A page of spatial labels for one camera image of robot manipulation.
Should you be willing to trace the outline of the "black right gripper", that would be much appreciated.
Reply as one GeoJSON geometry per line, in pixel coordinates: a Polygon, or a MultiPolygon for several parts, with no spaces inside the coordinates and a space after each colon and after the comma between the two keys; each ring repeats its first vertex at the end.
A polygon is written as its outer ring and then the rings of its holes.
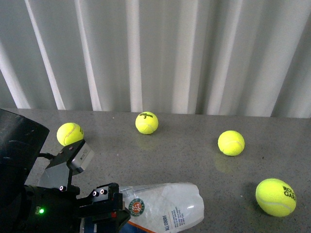
{"type": "Polygon", "coordinates": [[[118,233],[130,219],[117,183],[98,186],[84,198],[76,192],[26,186],[26,233],[118,233]]]}

